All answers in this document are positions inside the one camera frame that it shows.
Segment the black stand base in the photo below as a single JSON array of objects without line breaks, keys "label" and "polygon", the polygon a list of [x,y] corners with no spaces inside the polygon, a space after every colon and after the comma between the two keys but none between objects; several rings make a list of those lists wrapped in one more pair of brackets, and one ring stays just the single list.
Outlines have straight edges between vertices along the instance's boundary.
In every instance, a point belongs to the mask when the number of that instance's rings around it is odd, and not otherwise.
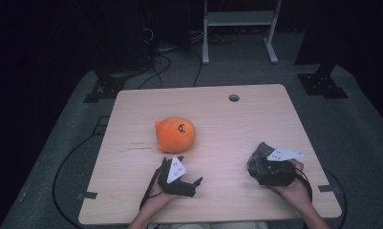
[{"label": "black stand base", "polygon": [[335,64],[322,63],[315,73],[299,73],[298,78],[308,95],[322,95],[325,99],[347,98],[345,91],[331,78]]},{"label": "black stand base", "polygon": [[95,69],[96,83],[92,91],[86,94],[84,103],[96,103],[100,99],[114,99],[123,90],[126,79],[113,77],[107,71]]}]

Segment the orange plush toy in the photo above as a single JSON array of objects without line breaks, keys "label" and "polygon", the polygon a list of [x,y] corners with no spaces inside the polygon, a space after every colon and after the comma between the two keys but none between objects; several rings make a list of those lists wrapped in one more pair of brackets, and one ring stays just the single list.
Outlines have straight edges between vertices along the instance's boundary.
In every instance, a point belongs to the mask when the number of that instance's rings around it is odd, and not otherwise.
[{"label": "orange plush toy", "polygon": [[195,141],[194,125],[182,117],[168,117],[155,123],[158,148],[166,153],[177,154],[189,149]]}]

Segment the black table foot frame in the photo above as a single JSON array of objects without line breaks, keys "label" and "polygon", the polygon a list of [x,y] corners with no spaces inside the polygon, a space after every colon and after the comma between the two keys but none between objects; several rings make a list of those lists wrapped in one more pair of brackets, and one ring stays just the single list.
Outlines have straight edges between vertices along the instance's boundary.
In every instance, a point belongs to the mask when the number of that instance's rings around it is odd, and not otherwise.
[{"label": "black table foot frame", "polygon": [[98,118],[95,127],[93,128],[92,135],[104,135],[109,123],[110,117],[102,115]]}]

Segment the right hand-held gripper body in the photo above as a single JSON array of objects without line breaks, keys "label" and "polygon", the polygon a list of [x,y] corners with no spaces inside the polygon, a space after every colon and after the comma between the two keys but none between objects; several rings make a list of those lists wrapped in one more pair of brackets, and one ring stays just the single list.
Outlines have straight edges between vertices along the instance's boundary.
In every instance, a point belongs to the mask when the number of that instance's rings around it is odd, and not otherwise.
[{"label": "right hand-held gripper body", "polygon": [[286,149],[273,149],[259,153],[260,185],[288,186],[296,176],[292,159],[302,157],[304,154]]}]

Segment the person's left hand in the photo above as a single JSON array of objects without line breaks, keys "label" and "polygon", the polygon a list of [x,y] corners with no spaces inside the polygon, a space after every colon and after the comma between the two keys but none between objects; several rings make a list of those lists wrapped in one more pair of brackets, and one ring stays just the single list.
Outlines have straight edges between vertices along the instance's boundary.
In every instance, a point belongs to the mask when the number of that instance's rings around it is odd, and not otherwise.
[{"label": "person's left hand", "polygon": [[175,198],[177,198],[176,195],[165,193],[159,186],[158,182],[155,181],[150,190],[149,197],[146,200],[146,204],[157,208],[163,208]]}]

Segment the person's right hand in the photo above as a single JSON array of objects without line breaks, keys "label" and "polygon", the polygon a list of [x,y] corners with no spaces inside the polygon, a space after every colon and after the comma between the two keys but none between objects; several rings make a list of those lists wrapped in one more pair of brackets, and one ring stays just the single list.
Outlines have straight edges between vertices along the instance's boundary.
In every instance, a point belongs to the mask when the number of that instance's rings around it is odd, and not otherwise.
[{"label": "person's right hand", "polygon": [[292,159],[290,163],[294,167],[295,179],[288,186],[273,186],[273,189],[297,211],[303,211],[310,207],[311,200],[304,182],[302,164],[296,159]]}]

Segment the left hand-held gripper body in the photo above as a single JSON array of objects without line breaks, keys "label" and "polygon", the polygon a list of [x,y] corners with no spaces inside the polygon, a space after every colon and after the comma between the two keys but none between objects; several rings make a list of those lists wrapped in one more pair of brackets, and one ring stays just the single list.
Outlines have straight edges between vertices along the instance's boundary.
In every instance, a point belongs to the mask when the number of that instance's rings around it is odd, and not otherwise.
[{"label": "left hand-held gripper body", "polygon": [[193,183],[183,182],[181,178],[186,174],[185,166],[176,156],[164,158],[160,166],[158,184],[161,189],[171,195],[193,197],[196,188]]}]

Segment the white metal stand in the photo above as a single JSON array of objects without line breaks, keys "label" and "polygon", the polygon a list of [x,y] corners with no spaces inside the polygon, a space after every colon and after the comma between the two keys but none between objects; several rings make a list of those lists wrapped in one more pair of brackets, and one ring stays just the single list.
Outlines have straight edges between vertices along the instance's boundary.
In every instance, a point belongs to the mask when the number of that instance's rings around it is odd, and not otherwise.
[{"label": "white metal stand", "polygon": [[269,32],[264,43],[269,60],[272,64],[279,62],[272,46],[280,8],[283,0],[277,0],[273,10],[256,11],[218,11],[208,10],[208,1],[204,0],[202,25],[202,63],[209,63],[208,29],[213,27],[242,27],[242,26],[269,26]]}]

